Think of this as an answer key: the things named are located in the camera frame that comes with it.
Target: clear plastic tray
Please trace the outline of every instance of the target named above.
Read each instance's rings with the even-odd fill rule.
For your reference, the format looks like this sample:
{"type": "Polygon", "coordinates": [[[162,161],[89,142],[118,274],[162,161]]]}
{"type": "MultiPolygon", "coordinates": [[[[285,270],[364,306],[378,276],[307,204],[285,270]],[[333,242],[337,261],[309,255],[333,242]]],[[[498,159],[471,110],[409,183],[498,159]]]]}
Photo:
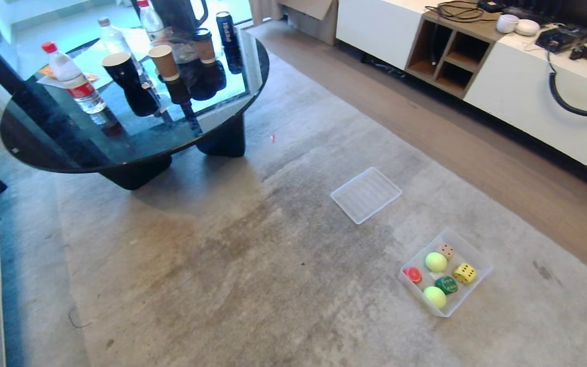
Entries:
{"type": "Polygon", "coordinates": [[[491,274],[493,270],[493,264],[487,258],[482,255],[473,245],[469,244],[468,241],[464,240],[450,228],[446,228],[439,234],[433,241],[427,246],[424,246],[422,250],[417,253],[411,260],[409,260],[398,272],[398,279],[407,287],[409,291],[421,300],[429,309],[429,311],[436,316],[442,318],[449,318],[454,311],[461,306],[461,303],[475,290],[481,281],[487,275],[491,274]],[[447,243],[455,249],[455,253],[447,263],[447,269],[443,273],[432,273],[424,265],[424,258],[431,252],[436,251],[439,245],[447,243]],[[424,295],[422,290],[427,286],[433,286],[434,281],[442,276],[452,276],[452,272],[461,264],[468,263],[475,267],[477,271],[477,277],[472,283],[465,285],[457,281],[459,290],[456,293],[447,295],[447,304],[444,307],[438,308],[424,295]],[[410,267],[417,267],[422,274],[422,281],[417,285],[407,278],[403,273],[403,269],[410,267]]]}
{"type": "Polygon", "coordinates": [[[382,172],[370,167],[333,191],[330,197],[353,222],[361,224],[402,193],[382,172]]]}

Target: plastic water bottle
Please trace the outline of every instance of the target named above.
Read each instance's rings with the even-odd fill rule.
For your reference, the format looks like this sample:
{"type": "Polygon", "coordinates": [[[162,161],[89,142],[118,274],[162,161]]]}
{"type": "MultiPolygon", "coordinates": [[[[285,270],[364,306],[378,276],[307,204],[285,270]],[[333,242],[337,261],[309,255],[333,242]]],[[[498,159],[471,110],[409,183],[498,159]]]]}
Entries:
{"type": "Polygon", "coordinates": [[[161,40],[165,36],[165,24],[163,24],[163,20],[149,6],[149,0],[138,0],[137,5],[140,7],[140,22],[146,34],[149,35],[149,40],[151,42],[161,40]]]}
{"type": "Polygon", "coordinates": [[[105,102],[72,58],[58,51],[53,42],[43,43],[42,49],[49,54],[51,72],[63,83],[83,111],[96,114],[105,109],[105,102]]]}
{"type": "Polygon", "coordinates": [[[140,63],[137,62],[135,56],[132,54],[130,46],[128,46],[128,42],[126,42],[126,39],[124,38],[124,35],[121,33],[119,28],[111,25],[110,19],[107,17],[99,18],[98,25],[101,26],[101,41],[105,45],[105,48],[108,49],[108,52],[111,54],[116,54],[117,52],[129,53],[130,59],[135,65],[135,69],[137,69],[139,75],[142,75],[144,70],[142,69],[140,63]]]}

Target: yellow-green ball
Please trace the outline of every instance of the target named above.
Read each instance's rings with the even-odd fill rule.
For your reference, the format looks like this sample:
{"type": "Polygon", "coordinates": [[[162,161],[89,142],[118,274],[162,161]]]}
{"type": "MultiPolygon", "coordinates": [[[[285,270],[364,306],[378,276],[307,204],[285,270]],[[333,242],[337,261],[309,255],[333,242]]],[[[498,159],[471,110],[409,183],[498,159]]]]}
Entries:
{"type": "Polygon", "coordinates": [[[441,291],[441,288],[438,288],[436,286],[428,286],[422,292],[424,293],[424,295],[427,296],[427,298],[429,298],[429,300],[434,304],[434,306],[438,308],[445,307],[445,304],[447,303],[447,298],[445,297],[445,293],[441,291]]]}
{"type": "Polygon", "coordinates": [[[444,272],[447,269],[447,258],[438,252],[433,252],[424,258],[424,264],[435,273],[444,272]]]}

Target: green die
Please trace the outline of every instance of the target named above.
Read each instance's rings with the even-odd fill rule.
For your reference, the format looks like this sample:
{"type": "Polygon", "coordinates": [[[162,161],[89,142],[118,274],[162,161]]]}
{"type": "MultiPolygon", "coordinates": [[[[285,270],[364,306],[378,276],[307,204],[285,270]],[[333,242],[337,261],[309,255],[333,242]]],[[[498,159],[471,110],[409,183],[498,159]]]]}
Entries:
{"type": "Polygon", "coordinates": [[[455,279],[450,276],[444,276],[436,279],[436,283],[434,283],[434,285],[437,286],[446,295],[459,290],[457,281],[455,281],[455,279]]]}

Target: wooden floor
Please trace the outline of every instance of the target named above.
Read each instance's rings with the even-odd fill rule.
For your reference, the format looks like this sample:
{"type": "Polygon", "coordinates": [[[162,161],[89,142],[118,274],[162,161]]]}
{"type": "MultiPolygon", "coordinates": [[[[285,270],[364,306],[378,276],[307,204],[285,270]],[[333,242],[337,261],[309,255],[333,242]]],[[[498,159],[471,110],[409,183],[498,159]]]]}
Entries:
{"type": "Polygon", "coordinates": [[[498,200],[587,264],[587,167],[414,79],[271,21],[250,32],[277,56],[498,200]]]}

